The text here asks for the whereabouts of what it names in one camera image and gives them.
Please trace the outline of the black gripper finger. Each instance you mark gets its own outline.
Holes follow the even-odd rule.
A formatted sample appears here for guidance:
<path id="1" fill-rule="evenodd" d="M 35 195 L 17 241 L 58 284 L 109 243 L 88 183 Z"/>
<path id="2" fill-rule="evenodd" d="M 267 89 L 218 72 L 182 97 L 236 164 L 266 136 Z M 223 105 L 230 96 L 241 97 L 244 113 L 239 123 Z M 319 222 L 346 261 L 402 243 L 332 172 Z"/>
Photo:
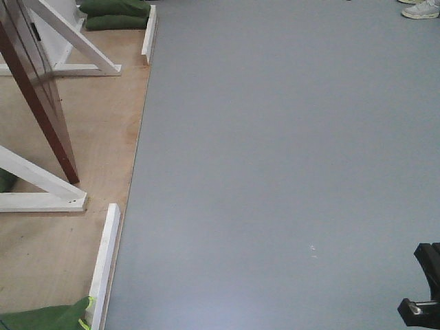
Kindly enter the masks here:
<path id="1" fill-rule="evenodd" d="M 439 301 L 439 243 L 420 243 L 414 255 L 430 288 L 430 298 Z"/>
<path id="2" fill-rule="evenodd" d="M 439 328 L 439 301 L 413 302 L 405 298 L 397 311 L 407 327 Z"/>

